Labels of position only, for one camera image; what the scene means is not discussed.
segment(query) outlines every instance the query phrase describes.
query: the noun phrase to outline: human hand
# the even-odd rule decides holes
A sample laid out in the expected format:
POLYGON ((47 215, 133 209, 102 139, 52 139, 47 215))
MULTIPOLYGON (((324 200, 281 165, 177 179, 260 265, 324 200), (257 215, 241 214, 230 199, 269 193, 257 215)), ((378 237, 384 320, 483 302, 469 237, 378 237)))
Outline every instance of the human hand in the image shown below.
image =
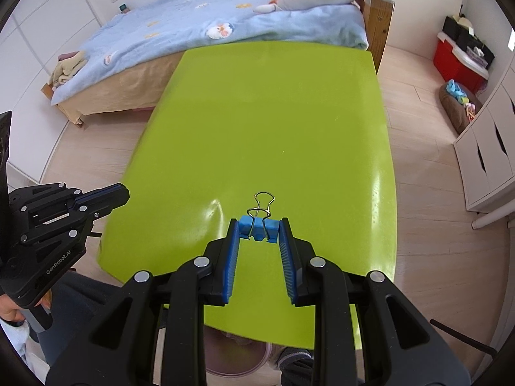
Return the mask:
MULTIPOLYGON (((52 305, 52 292, 49 290, 43 298, 38 302, 46 309, 50 310, 52 305)), ((21 309, 14 301, 6 294, 0 296, 0 318, 6 322, 22 322, 25 317, 21 313, 21 309)))

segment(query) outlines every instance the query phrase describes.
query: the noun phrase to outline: wooden bed frame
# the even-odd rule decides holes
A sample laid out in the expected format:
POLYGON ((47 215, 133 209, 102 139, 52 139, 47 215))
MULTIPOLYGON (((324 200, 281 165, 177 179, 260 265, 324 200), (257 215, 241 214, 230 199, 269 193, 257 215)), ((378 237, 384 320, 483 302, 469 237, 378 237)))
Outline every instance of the wooden bed frame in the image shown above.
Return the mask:
MULTIPOLYGON (((377 72, 383 58, 395 3, 390 0, 358 0, 356 3, 363 13, 369 42, 368 50, 372 53, 377 72)), ((80 127, 84 115, 155 106, 182 55, 183 52, 178 52, 136 65, 79 92, 57 107, 71 123, 80 127), (149 72, 148 77, 142 77, 142 69, 149 72), (109 100, 108 96, 118 93, 120 99, 109 100)), ((51 85, 45 84, 41 91, 48 99, 52 98, 51 85)))

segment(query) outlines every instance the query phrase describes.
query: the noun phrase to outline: wooden floor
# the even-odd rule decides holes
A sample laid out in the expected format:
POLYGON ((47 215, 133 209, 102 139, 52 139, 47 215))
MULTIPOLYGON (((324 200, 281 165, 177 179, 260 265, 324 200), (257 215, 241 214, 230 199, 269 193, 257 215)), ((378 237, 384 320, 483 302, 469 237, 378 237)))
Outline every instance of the wooden floor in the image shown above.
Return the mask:
MULTIPOLYGON (((489 343, 504 299, 509 239, 505 222, 472 230, 452 142, 457 135, 437 101, 444 81, 431 61, 386 48, 379 70, 397 181, 398 257, 396 284, 429 319, 435 318, 489 343)), ((84 191, 122 178, 147 112, 119 112, 69 126, 45 175, 84 191)), ((96 225, 101 231, 103 222, 96 225)), ((77 265, 79 272, 116 281, 96 264, 98 241, 77 265)), ((443 334, 472 372, 482 354, 443 334)), ((263 369, 253 379, 210 378, 211 385, 273 385, 277 373, 263 369)))

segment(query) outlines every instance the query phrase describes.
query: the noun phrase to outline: wooden headboard post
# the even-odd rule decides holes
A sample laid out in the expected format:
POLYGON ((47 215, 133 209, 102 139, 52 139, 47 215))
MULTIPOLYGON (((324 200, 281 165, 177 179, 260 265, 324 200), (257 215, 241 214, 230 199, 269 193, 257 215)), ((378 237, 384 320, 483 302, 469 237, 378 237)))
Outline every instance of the wooden headboard post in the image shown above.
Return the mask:
POLYGON ((45 94, 45 96, 47 97, 48 100, 52 100, 52 97, 53 97, 53 87, 46 83, 43 88, 41 89, 41 92, 43 94, 45 94))
POLYGON ((377 72, 383 58, 395 3, 391 0, 364 0, 364 3, 362 12, 367 30, 368 50, 372 53, 377 72))

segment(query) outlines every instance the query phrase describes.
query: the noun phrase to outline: white cabinet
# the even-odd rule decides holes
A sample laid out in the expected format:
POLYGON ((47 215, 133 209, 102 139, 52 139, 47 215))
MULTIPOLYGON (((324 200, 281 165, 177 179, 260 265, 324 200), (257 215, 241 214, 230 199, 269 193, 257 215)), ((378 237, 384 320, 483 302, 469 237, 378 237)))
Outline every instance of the white cabinet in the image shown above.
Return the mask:
POLYGON ((454 143, 470 211, 489 212, 515 198, 512 68, 508 68, 496 91, 454 143))
POLYGON ((86 0, 21 0, 0 33, 0 112, 12 110, 8 183, 39 183, 68 122, 42 94, 60 53, 99 28, 86 0))
POLYGON ((477 202, 490 193, 480 147, 473 132, 465 132, 456 142, 456 154, 462 169, 465 195, 471 203, 477 202))

